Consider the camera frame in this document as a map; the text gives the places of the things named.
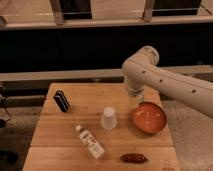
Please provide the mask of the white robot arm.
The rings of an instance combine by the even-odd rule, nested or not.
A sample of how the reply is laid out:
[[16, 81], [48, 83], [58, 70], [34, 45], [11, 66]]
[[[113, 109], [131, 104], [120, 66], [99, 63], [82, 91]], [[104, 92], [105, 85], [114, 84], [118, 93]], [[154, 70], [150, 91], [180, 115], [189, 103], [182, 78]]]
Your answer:
[[144, 46], [122, 64], [125, 88], [137, 96], [145, 85], [213, 118], [213, 83], [173, 73], [157, 66], [159, 53]]

